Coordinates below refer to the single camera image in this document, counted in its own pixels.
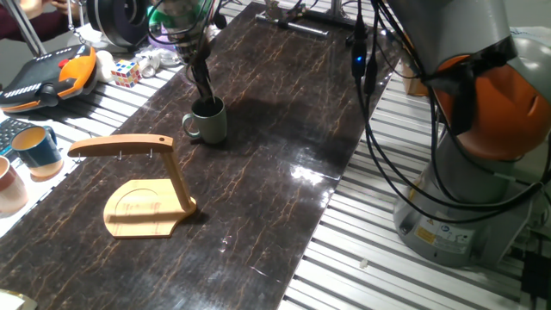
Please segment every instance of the cable connector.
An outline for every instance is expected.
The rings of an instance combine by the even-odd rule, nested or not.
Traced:
[[[354,26],[354,44],[352,45],[352,77],[354,79],[362,78],[365,72],[365,58],[368,53],[367,38],[362,14],[358,13]]]

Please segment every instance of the metal grating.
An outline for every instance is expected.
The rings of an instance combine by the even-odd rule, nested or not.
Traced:
[[[428,164],[430,111],[392,75],[371,119],[388,157],[411,179]],[[398,181],[390,168],[386,173]],[[280,309],[544,309],[520,290],[523,262],[452,269],[432,263],[400,240],[392,189],[362,136],[283,296]],[[551,244],[543,244],[549,257]],[[360,266],[367,259],[367,268]]]

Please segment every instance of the blue ceramic cup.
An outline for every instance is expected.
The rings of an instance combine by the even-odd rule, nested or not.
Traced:
[[[38,178],[55,176],[63,167],[55,132],[49,126],[33,126],[16,133],[11,148]]]

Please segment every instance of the dark marble table mat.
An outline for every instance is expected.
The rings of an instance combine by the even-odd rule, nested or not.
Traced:
[[[328,40],[256,22],[251,4],[208,60],[227,105],[220,146],[190,144],[181,120],[198,97],[174,76],[118,133],[174,137],[200,212],[171,239],[115,240],[102,213],[130,179],[166,178],[160,158],[87,158],[0,239],[0,288],[40,309],[272,309],[362,133],[349,30]],[[385,42],[387,56],[396,55]],[[379,57],[382,83],[390,72]]]

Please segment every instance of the cup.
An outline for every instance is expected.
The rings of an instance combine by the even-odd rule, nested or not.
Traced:
[[[191,112],[182,119],[183,131],[191,138],[202,138],[206,143],[216,144],[226,138],[226,107],[218,97],[199,99],[191,105]],[[187,120],[193,120],[199,131],[191,133],[186,126]]]
[[[13,213],[28,201],[25,184],[9,160],[0,156],[0,213]]]
[[[16,133],[11,148],[39,179],[55,176],[63,168],[55,132],[49,126],[33,126]]]

